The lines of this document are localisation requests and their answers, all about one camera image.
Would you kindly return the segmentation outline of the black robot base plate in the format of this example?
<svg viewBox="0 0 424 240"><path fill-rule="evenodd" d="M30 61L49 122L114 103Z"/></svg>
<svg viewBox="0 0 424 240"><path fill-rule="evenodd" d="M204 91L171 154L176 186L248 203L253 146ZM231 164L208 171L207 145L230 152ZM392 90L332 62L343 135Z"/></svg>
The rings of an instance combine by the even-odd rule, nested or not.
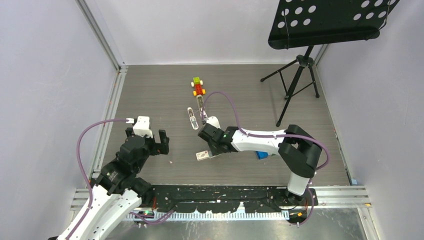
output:
<svg viewBox="0 0 424 240"><path fill-rule="evenodd" d="M141 195L140 207L160 213L278 213L317 205L316 191L310 188L300 197L289 197L285 186L260 185L151 185L136 178L131 190Z"/></svg>

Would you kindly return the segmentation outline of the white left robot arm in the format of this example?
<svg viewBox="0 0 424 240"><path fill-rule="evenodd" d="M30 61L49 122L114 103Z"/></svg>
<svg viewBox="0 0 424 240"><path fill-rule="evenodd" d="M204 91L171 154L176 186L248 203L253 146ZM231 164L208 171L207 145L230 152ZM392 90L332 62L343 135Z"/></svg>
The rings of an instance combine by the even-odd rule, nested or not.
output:
<svg viewBox="0 0 424 240"><path fill-rule="evenodd" d="M170 139L164 129L158 131L160 142L154 135L126 133L115 158L89 184L88 200L55 240L103 240L133 209L153 202L153 186L137 175L150 156L169 153Z"/></svg>

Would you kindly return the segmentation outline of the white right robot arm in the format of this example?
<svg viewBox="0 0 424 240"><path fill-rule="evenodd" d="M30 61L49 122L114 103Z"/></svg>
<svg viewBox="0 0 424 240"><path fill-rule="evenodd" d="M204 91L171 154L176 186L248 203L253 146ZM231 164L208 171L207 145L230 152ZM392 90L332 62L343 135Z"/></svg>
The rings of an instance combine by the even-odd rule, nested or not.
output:
<svg viewBox="0 0 424 240"><path fill-rule="evenodd" d="M277 131L247 130L229 126L225 130L206 123L198 136L207 142L211 153L264 152L282 158L291 171L285 198L299 205L306 197L305 190L318 169L324 145L312 138L298 125Z"/></svg>

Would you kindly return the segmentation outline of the white staple box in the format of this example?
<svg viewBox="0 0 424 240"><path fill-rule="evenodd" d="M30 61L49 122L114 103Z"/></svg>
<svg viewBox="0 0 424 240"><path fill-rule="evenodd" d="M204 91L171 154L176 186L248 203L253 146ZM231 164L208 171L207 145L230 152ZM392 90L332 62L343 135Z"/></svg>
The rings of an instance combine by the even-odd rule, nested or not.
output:
<svg viewBox="0 0 424 240"><path fill-rule="evenodd" d="M210 151L208 150L197 152L195 155L196 155L197 161L207 160L211 158Z"/></svg>

